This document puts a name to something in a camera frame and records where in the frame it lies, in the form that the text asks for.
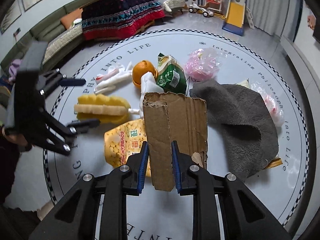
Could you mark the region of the left hand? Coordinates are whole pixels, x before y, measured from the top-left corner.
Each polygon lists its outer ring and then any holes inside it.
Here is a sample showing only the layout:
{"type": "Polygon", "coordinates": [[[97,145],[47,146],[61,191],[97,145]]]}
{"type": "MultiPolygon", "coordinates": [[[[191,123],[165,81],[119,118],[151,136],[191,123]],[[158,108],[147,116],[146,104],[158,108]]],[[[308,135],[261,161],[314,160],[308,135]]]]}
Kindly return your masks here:
{"type": "Polygon", "coordinates": [[[9,134],[6,133],[5,128],[2,128],[2,134],[5,139],[13,144],[17,144],[19,146],[26,147],[28,146],[28,142],[26,141],[25,137],[22,134],[9,134]]]}

